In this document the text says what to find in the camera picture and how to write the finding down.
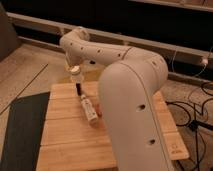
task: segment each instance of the wood plank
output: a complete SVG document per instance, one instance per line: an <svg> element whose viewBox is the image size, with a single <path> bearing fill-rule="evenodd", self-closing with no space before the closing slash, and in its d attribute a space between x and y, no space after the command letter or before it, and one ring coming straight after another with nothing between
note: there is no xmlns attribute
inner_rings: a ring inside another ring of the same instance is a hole
<svg viewBox="0 0 213 171"><path fill-rule="evenodd" d="M88 97L97 97L98 96L98 83L96 81L93 82L85 82L82 84L82 89L85 92L85 94L88 95ZM165 104L163 100L163 96L160 92L157 92L154 97L154 106L156 113L159 117L159 122L162 123L161 128L163 132L173 132L177 131L177 127L175 125L174 119L171 116L171 113L169 112L169 109L167 105ZM50 101L50 110L47 112L47 118L46 119L59 119L63 117L72 117L75 115L76 110L79 112L83 112L81 109L77 109L80 107L80 103L78 103L78 95L76 93L76 88L74 84L71 83L65 83L65 84L55 84L52 86L50 99L58 99L58 101ZM66 105L66 108L63 104L64 99L70 99L66 102L69 103L72 106L72 109L69 108L69 105ZM95 104L97 104L97 99L92 99Z"/></svg>
<svg viewBox="0 0 213 171"><path fill-rule="evenodd" d="M37 171L95 170L115 167L109 140L42 146Z"/></svg>
<svg viewBox="0 0 213 171"><path fill-rule="evenodd" d="M96 97L90 97L92 104L98 104ZM46 120L85 117L79 98L49 100Z"/></svg>
<svg viewBox="0 0 213 171"><path fill-rule="evenodd" d="M178 132L163 133L170 158L177 160L187 158L188 153ZM102 119L97 127L91 127L85 118L47 120L44 126L41 145L72 144L77 142L97 141L108 142L107 132Z"/></svg>
<svg viewBox="0 0 213 171"><path fill-rule="evenodd" d="M171 160L188 158L187 149L178 132L164 134ZM37 171L93 170L116 166L108 138L68 144L42 146Z"/></svg>
<svg viewBox="0 0 213 171"><path fill-rule="evenodd" d="M171 160L189 158L188 150L179 132L165 133L164 138Z"/></svg>
<svg viewBox="0 0 213 171"><path fill-rule="evenodd" d="M85 117L46 120L41 145L67 144L107 138L103 120L96 126L89 125Z"/></svg>
<svg viewBox="0 0 213 171"><path fill-rule="evenodd" d="M97 82L83 85L86 94L97 104ZM116 166L102 118L98 126L91 127L75 91L74 84L70 83L52 87L37 165L39 171ZM188 158L188 151L160 92L155 94L154 102L171 160Z"/></svg>
<svg viewBox="0 0 213 171"><path fill-rule="evenodd" d="M94 82L85 82L82 84L82 90L85 94L90 96L98 96L97 93L97 83ZM51 89L50 99L68 99L78 97L76 93L76 88L73 84L54 84Z"/></svg>

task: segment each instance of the wall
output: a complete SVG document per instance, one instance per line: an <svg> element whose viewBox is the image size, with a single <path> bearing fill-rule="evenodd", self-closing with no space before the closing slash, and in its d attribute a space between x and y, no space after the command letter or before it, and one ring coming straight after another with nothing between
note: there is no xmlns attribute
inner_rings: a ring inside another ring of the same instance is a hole
<svg viewBox="0 0 213 171"><path fill-rule="evenodd" d="M19 47L20 42L0 3L0 62Z"/></svg>
<svg viewBox="0 0 213 171"><path fill-rule="evenodd" d="M213 13L128 0L2 0L10 12L208 51Z"/></svg>

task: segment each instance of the bottle cap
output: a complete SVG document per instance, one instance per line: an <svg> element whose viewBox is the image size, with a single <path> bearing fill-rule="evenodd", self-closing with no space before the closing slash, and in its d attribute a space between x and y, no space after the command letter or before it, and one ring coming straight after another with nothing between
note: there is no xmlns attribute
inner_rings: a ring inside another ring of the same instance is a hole
<svg viewBox="0 0 213 171"><path fill-rule="evenodd" d="M70 71L72 75L77 75L81 72L81 68L79 65L76 65Z"/></svg>

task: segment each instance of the bottle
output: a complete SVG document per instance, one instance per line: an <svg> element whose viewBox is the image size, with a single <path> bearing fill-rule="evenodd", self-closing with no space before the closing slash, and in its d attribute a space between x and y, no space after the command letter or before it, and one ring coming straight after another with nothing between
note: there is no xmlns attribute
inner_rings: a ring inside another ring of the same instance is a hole
<svg viewBox="0 0 213 171"><path fill-rule="evenodd" d="M81 105L86 114L87 120L90 124L95 124L98 122L98 115L92 106L91 101L86 97L85 94L81 95Z"/></svg>

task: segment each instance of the black cable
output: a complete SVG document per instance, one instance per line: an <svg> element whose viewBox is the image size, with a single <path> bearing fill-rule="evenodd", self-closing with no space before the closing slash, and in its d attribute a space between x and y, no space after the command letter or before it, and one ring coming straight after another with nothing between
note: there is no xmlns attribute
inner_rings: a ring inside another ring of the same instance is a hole
<svg viewBox="0 0 213 171"><path fill-rule="evenodd" d="M177 160L177 164L179 165L181 171L185 171L183 165L181 164L180 160Z"/></svg>
<svg viewBox="0 0 213 171"><path fill-rule="evenodd" d="M208 84L212 84L212 82L205 82L205 83L201 84L201 90L202 90L205 94L207 94L207 95L209 95L209 96L213 96L212 93L209 93L209 92L206 91L206 89L205 89L205 86L208 85Z"/></svg>
<svg viewBox="0 0 213 171"><path fill-rule="evenodd" d="M191 122L191 115L190 115L189 111L185 107L183 107L183 106L181 106L181 105L179 105L177 103L173 103L173 102L167 102L167 105L174 105L174 106L177 106L177 107L183 109L185 111L185 113L187 114L187 116L188 116L188 120L187 120L186 123L183 123L183 124L177 124L176 123L176 126L179 126L179 127L187 126Z"/></svg>
<svg viewBox="0 0 213 171"><path fill-rule="evenodd" d="M197 121L197 114L196 114L196 106L194 104L194 120ZM196 149L196 160L197 160L197 169L200 171L200 162L199 162L199 147L198 147L198 136L197 136L197 129L195 129L195 149Z"/></svg>
<svg viewBox="0 0 213 171"><path fill-rule="evenodd" d="M199 162L190 171L194 171L194 170L197 169L198 164L200 164L203 161L203 159L205 157L205 154L206 154L206 142L204 141L203 136L201 135L201 133L199 131L197 133L200 136L200 138L202 140L202 143L203 143L203 154L200 157Z"/></svg>
<svg viewBox="0 0 213 171"><path fill-rule="evenodd" d="M196 162L195 162L194 160L192 160L191 158L188 159L188 160L190 160L193 164L195 164L195 166L194 166L192 169L189 169L188 171L195 171L195 170L198 168L198 164L200 164L200 163L203 161L203 159L204 159L204 157L205 157L205 154L206 154L206 143L205 143L205 141L204 141L204 139L203 139L203 136L200 134L200 132L198 131L197 133L198 133L198 135L200 136L200 139L201 139L202 144L203 144L203 153L202 153L202 156L200 157L198 163L196 163Z"/></svg>
<svg viewBox="0 0 213 171"><path fill-rule="evenodd" d="M196 106L200 107L201 108L201 111L197 110L196 108L194 109L194 107L187 103L187 102L183 102L183 101L166 101L166 104L169 105L169 104L174 104L174 103L180 103L180 104L185 104L187 106L189 106L190 108L192 108L193 110L195 110L200 116L204 116L204 114L206 114L206 119L203 120L203 122L207 122L208 121L208 118L209 118L209 113L208 113L208 110L205 108L205 104L203 105L200 105L200 104L196 104Z"/></svg>
<svg viewBox="0 0 213 171"><path fill-rule="evenodd" d="M209 99L205 100L205 101L202 103L202 105L201 105L201 112L202 112L202 115L204 114L204 109L205 109L206 103L208 103L208 102L210 102L210 101L212 101L212 100L213 100L213 98L209 98Z"/></svg>

